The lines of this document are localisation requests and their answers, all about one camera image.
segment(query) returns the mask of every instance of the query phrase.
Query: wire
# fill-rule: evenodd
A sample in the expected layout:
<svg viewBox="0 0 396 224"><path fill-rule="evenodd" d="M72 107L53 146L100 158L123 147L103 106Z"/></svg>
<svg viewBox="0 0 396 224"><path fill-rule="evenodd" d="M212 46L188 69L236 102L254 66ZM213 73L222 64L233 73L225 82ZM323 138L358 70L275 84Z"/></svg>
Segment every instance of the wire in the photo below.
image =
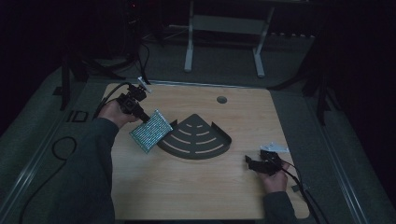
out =
<svg viewBox="0 0 396 224"><path fill-rule="evenodd" d="M287 161L283 161L287 164L289 164L290 166L292 166L296 172L297 172L297 176L300 179L300 183L301 186L303 187L303 190L306 192L306 194L310 197L310 199L312 200L312 202L314 202L315 206L317 207L317 209L319 210L320 214L323 216L323 219L325 220L326 223L330 223L329 220L327 219L326 215L324 214L323 210L320 208L320 206L318 205L318 202L314 199L314 197L312 196L312 194L308 191L308 189L304 188L304 182L303 182L303 177L301 176L300 170L294 166L293 164L287 162Z"/></svg>
<svg viewBox="0 0 396 224"><path fill-rule="evenodd" d="M42 190L42 189L44 188L44 186L45 186L48 182L50 182L50 180L51 180L54 176L56 176L56 175L64 168L64 166L66 165L67 159L70 157L70 155L69 155L67 158L63 158L63 157L59 156L59 155L56 153L56 151L55 151L55 146L56 146L60 141L62 141L62 140L64 140L64 139L70 139L70 140L73 141L74 146L73 146L73 149L72 149L72 152L70 153L70 155L72 155L72 154L76 151L76 148L77 148L77 141L76 141L75 138L70 137L70 136L66 136L66 137L60 138L60 139L56 140L56 141L52 144L52 149L51 149L51 150L52 150L52 155L53 155L56 159L58 159L58 160L60 160L60 161L63 161L63 163L62 163L62 165L61 165L52 175L49 176L49 178L47 178L47 179L44 181L44 183L42 183L42 184L40 185L40 187L38 187L38 189L35 190L35 192L34 192L34 193L29 197L29 199L26 201L25 205L23 206L23 208L22 208L22 210L21 210L21 212L20 212L20 220L19 220L19 223L20 223L20 224L23 223L23 216L24 216L24 213L25 213L26 208L27 208L27 206L29 205L29 203L33 200L33 198L37 195L37 193L38 193L40 190Z"/></svg>
<svg viewBox="0 0 396 224"><path fill-rule="evenodd" d="M99 106L96 108L95 113L93 114L93 118L92 119L96 119L99 115L99 112L101 111L102 107L107 103L108 98L110 98L111 95L113 95L113 93L118 90L121 86L124 85L128 85L131 86L132 84L129 82L122 82L120 83L116 88L114 88L114 90L112 90L105 98L103 98L102 102L99 104Z"/></svg>
<svg viewBox="0 0 396 224"><path fill-rule="evenodd" d="M166 36L166 37L163 38L163 40L168 40L168 39L170 39L172 37L175 37L175 36L178 36L178 35L182 35L184 33L187 33L187 31L189 31L189 28L183 29L182 31L179 31L179 32L177 32L175 34ZM149 39L149 36L151 36L151 34L143 36L142 39L145 40L145 41L149 41L149 42L156 41L156 40Z"/></svg>
<svg viewBox="0 0 396 224"><path fill-rule="evenodd" d="M149 83L149 80L148 80L148 78L146 76L146 66L147 66L148 61L149 61L149 47L147 45L143 44L143 43L141 45L146 48L146 50L148 52L148 56L147 56L146 61L144 62L144 64L142 64L142 60L140 58L140 55L139 55L139 53L137 53L137 60L139 61L139 65L140 65L140 74L142 75L143 80L148 85L150 85L151 83Z"/></svg>
<svg viewBox="0 0 396 224"><path fill-rule="evenodd" d="M125 51L125 46L126 46L126 37L127 37L127 34L126 34L126 29L127 28L126 27L127 27L127 23L126 23L126 18L125 18L125 15L124 15L124 10L121 7L119 7L119 9L120 9L120 14L122 16L122 21L123 21L122 28L123 28L123 37L124 37L120 53L123 53Z"/></svg>
<svg viewBox="0 0 396 224"><path fill-rule="evenodd" d="M295 175L292 175L289 171L287 171L287 170L284 169L283 167L277 165L270 157L267 157L266 159L267 159L268 161L270 161L271 163L273 163L275 166L277 166L277 168L278 168L279 170L282 170L283 172L285 172L286 174L288 174L288 175L294 180L294 182L296 182L296 184L297 184L297 186L299 187L300 192L301 192L301 194L302 194L302 196L303 196L303 198L304 198L304 200L305 200L305 202L306 202L306 205L308 206L309 212L312 214L312 217L314 217L315 221L319 224L319 223L320 223L320 220L319 220L319 218L318 218L318 214L317 214L317 212L315 211L314 207L312 206L311 202L308 200L308 197L307 197L306 194L305 194L305 190L304 190L303 184L298 180L298 178L297 178Z"/></svg>

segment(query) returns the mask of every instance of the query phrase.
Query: gray carpet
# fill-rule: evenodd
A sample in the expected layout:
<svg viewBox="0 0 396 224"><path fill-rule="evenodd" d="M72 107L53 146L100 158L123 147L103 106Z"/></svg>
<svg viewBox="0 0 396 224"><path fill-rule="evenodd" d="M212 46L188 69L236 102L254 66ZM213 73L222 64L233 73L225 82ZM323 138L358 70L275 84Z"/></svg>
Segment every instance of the gray carpet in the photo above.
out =
<svg viewBox="0 0 396 224"><path fill-rule="evenodd" d="M249 48L210 48L198 44L195 46L192 72L186 74L183 71L186 46L169 41L162 48L150 43L146 71L150 80L265 88L292 77L311 43L312 39L306 38L268 37L262 53L264 78L256 77ZM146 53L142 49L143 59ZM136 66L118 73L129 77L132 82L140 76ZM87 122L67 122L70 111L89 112L90 119L110 82L114 81L96 76L85 85L74 82L72 101L64 112L60 112L60 97L51 95L60 85L60 71L57 71L47 78L3 135L0 142L1 202L35 151L44 148L45 152L35 178L10 213L7 223L18 223L27 198L61 165L50 152L53 142L67 135L79 139L89 125ZM396 223L394 208L379 185L345 115L333 108L326 112L326 127L318 125L313 113L316 99L302 96L302 84L272 91L272 95L295 165L330 223ZM65 151L72 146L70 142L59 145ZM342 164L342 171L353 187L366 220L357 220L359 218L351 213L351 204L345 197L346 189L338 176L339 170L334 168L334 155ZM61 187L58 183L59 176L56 175L34 197L26 209L24 223L46 223L54 192ZM309 217L300 222L315 223L315 220Z"/></svg>

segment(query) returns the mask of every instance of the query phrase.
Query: semicircular fan-shaped board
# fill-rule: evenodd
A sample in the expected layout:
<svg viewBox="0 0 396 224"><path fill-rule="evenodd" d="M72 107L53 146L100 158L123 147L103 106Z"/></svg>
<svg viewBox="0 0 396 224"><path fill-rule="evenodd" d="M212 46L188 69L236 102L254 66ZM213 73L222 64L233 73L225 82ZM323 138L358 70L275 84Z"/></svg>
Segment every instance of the semicircular fan-shaped board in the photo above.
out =
<svg viewBox="0 0 396 224"><path fill-rule="evenodd" d="M209 126L197 114L193 114L177 124L171 123L169 132L158 146L164 151L189 160L204 160L226 152L231 145L231 137L212 122Z"/></svg>

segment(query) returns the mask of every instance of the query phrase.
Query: metal frame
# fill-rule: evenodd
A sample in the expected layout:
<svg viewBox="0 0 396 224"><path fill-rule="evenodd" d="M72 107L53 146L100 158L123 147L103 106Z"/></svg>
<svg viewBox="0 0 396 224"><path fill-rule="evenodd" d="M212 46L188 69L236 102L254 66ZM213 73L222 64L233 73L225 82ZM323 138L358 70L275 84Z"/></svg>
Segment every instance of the metal frame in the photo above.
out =
<svg viewBox="0 0 396 224"><path fill-rule="evenodd" d="M259 35L260 41L256 48L253 49L254 63L256 64L256 71L258 77L264 77L264 69L262 65L262 46L264 44L267 31L274 15L275 8L271 7L265 21L214 17L204 15L194 15L194 1L190 1L190 18L189 18L189 43L186 52L186 61L184 63L184 71L190 72L192 70L192 54L194 50L193 45L193 31L206 30L226 33L250 34Z"/></svg>
<svg viewBox="0 0 396 224"><path fill-rule="evenodd" d="M305 102L311 116L314 118L316 115L314 109L308 103L307 99L305 99ZM334 145L332 144L332 139L330 138L326 126L323 126L320 123L320 121L316 119L315 119L315 125L317 126L318 132L321 134L323 143L326 146L327 153L329 154L329 161L332 165L332 169L334 171L335 177L337 178L341 191L344 194L352 218L354 219L355 223L364 223L364 224L370 223L368 217L365 215L365 212L363 211L363 208L361 207L361 202L357 195L357 192L353 188L353 185L349 180L347 172L340 161L340 156L334 149Z"/></svg>

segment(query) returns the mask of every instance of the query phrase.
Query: black cable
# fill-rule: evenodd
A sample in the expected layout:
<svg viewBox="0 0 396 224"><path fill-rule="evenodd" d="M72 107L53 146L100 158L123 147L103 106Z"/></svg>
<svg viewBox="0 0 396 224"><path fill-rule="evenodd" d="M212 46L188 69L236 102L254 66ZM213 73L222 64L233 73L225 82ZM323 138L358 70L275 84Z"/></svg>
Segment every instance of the black cable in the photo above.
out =
<svg viewBox="0 0 396 224"><path fill-rule="evenodd" d="M292 166L296 172L297 172L297 176L300 179L300 183L301 185L304 187L304 182L303 182L303 177L301 176L300 170L294 166L293 164L287 162L287 161L283 161L287 164L289 164L290 166ZM304 189L304 191L307 193L307 195L310 197L310 199L312 200L312 202L314 202L315 206L317 207L317 209L319 210L320 214L323 216L323 219L325 220L326 223L330 223L329 220L327 219L326 215L324 214L323 210L320 208L318 202L314 199L314 197L312 196L312 194L308 191L308 189Z"/></svg>
<svg viewBox="0 0 396 224"><path fill-rule="evenodd" d="M91 68L96 69L97 71L99 71L100 73L111 77L113 79L122 79L124 80L126 77L120 77L119 75L113 73L110 69L108 69L107 67L103 67L101 64L99 64L96 60L90 58L89 56L83 54L82 52L76 50L76 55L84 62L86 63L88 66L90 66Z"/></svg>
<svg viewBox="0 0 396 224"><path fill-rule="evenodd" d="M99 112L101 111L102 107L107 103L108 98L116 91L118 90L121 86L128 85L131 86L132 84L129 82L122 82L120 83L114 90L112 90L105 98L103 98L102 102L99 104L99 106L96 108L95 113L93 114L92 119L96 119L99 115Z"/></svg>
<svg viewBox="0 0 396 224"><path fill-rule="evenodd" d="M27 208L27 206L29 205L29 203L33 200L33 198L37 195L37 193L38 193L40 190L42 190L42 189L44 188L44 186L45 186L48 182L50 182L50 180L51 180L54 176L56 176L56 175L64 168L64 166L66 165L66 161L67 161L68 158L62 158L62 157L59 156L59 155L56 153L56 151L55 151L55 146L56 146L60 141L62 141L62 140L64 140L64 139L70 139L70 140L72 140L73 143L74 143L74 146L73 146L73 149L72 149L72 152L70 153L70 155L73 154L73 153L76 151L76 148L77 148L77 141L76 141L75 138L70 137L70 136L66 136L66 137L60 138L60 139L56 140L56 141L52 144L52 149L51 149L51 150L52 150L52 155L53 155L56 159L58 159L58 160L60 160L60 161L64 161L64 162L62 163L62 165L61 165L52 175L49 176L49 178L47 178L46 181L44 181L44 183L42 183L42 184L40 185L40 187L38 187L38 189L35 190L35 192L34 192L34 193L29 197L29 199L26 201L25 205L23 206L23 208L22 208L22 210L21 210L21 212L20 212L20 220L19 220L19 223L20 223L20 224L23 223L23 215L24 215L24 213L25 213L25 211L26 211L26 208Z"/></svg>
<svg viewBox="0 0 396 224"><path fill-rule="evenodd" d="M134 57L131 56L131 55L128 55L124 62L111 64L109 66L104 66L104 67L114 71L114 70L118 70L118 69L124 68L124 67L130 65L133 62L134 62Z"/></svg>
<svg viewBox="0 0 396 224"><path fill-rule="evenodd" d="M137 60L139 61L139 64L140 64L140 74L142 75L143 80L148 85L150 85L151 83L149 83L149 80L148 80L147 75L146 75L146 66L147 66L148 61L149 61L149 47L147 45L143 44L143 43L142 43L142 46L146 48L146 50L148 52L148 56L146 57L145 63L142 64L142 60L140 58L140 55L139 55L139 53L137 53Z"/></svg>
<svg viewBox="0 0 396 224"><path fill-rule="evenodd" d="M303 196L303 198L304 198L304 200L305 200L305 202L306 202L306 205L308 206L308 210L309 210L309 212L312 214L312 217L314 217L314 219L315 219L315 221L319 224L320 223L320 220L319 220L319 218L318 218L318 214L317 214L317 212L315 211L315 209L314 209L314 207L312 206L312 204L311 204L311 202L308 200L308 197L306 196L306 194L305 194L305 190L304 190L304 186L302 185L302 183L298 180L298 178L296 177L296 176L294 176L294 175L292 175L289 171L287 171L286 169L283 169L283 167L279 167L270 157L267 157L266 158L268 161L270 161L271 163L273 163L275 166L277 166L277 168L279 169L279 170L282 170L282 171L284 171L286 174L288 174L293 180L294 180L294 182L296 182L296 184L297 184L297 186L299 187L299 189L300 189L300 192L301 192L301 194L302 194L302 196Z"/></svg>
<svg viewBox="0 0 396 224"><path fill-rule="evenodd" d="M305 200L305 202L306 202L306 205L308 205L309 212L311 212L312 217L314 217L315 221L316 221L317 223L320 223L320 220L319 220L319 218L318 218L317 212L315 211L315 209L314 209L314 207L312 206L311 202L308 200L308 197L306 197L305 190L304 190L304 186L301 184L301 182L298 180L298 178L297 178L296 176L292 175L289 171L287 171L287 170L285 170L285 169L283 169L283 168L282 168L282 170L283 170L286 174L288 174L288 175L296 182L296 184L298 185L298 187L299 187L299 189L300 189L301 194L303 195L303 198L304 198L304 200Z"/></svg>
<svg viewBox="0 0 396 224"><path fill-rule="evenodd" d="M305 190L306 194L311 198L312 202L314 202L315 206L317 207L317 209L319 210L319 212L321 213L321 215L323 216L323 219L325 220L326 223L330 223L329 219L327 219L327 217L325 216L323 210L320 208L320 206L318 205L317 201L314 199L314 197L312 196L312 194L306 189Z"/></svg>

